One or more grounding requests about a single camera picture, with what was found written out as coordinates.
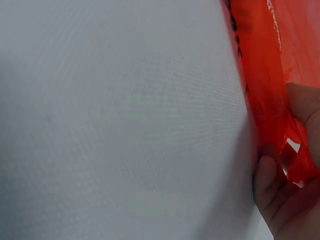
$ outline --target orange plastic bag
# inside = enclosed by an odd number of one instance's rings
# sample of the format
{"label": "orange plastic bag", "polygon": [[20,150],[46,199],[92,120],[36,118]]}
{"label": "orange plastic bag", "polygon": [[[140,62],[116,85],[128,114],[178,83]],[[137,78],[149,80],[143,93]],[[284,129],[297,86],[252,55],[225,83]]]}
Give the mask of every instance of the orange plastic bag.
{"label": "orange plastic bag", "polygon": [[[306,130],[287,107],[285,84],[320,87],[320,0],[224,1],[259,145],[274,143],[282,156],[290,155],[282,162],[288,179],[307,181],[319,171],[308,151]],[[298,153],[288,139],[300,144]]]}

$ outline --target human hand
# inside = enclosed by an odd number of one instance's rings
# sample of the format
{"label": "human hand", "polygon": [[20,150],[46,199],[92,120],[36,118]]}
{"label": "human hand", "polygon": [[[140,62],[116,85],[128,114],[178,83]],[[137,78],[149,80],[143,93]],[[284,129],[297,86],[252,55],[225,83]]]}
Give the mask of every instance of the human hand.
{"label": "human hand", "polygon": [[[292,113],[307,130],[309,151],[320,169],[320,88],[288,83]],[[254,174],[256,205],[275,240],[320,240],[320,176],[299,188],[288,182],[271,146]]]}

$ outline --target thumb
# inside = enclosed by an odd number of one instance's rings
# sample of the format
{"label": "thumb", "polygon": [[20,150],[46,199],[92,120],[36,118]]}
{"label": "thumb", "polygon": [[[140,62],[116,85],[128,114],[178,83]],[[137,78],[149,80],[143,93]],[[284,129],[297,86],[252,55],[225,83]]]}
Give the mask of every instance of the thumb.
{"label": "thumb", "polygon": [[320,88],[288,83],[286,91],[288,106],[306,127],[309,151],[320,169]]}

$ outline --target plastic bag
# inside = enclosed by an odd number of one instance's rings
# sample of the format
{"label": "plastic bag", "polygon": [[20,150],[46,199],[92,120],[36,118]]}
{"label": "plastic bag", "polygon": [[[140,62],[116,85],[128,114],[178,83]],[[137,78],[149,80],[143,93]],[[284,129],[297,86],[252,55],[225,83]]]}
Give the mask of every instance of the plastic bag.
{"label": "plastic bag", "polygon": [[[259,145],[273,143],[290,181],[319,171],[305,128],[286,102],[286,83],[320,87],[320,0],[225,0],[241,58],[245,93]],[[288,139],[300,144],[293,151]]]}

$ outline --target white fabric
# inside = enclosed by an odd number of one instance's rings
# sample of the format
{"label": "white fabric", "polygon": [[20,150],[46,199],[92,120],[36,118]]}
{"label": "white fabric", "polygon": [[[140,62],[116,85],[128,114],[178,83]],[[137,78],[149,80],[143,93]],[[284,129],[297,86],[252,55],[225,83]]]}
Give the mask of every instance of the white fabric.
{"label": "white fabric", "polygon": [[1,0],[0,36],[1,240],[254,237],[218,0]]}

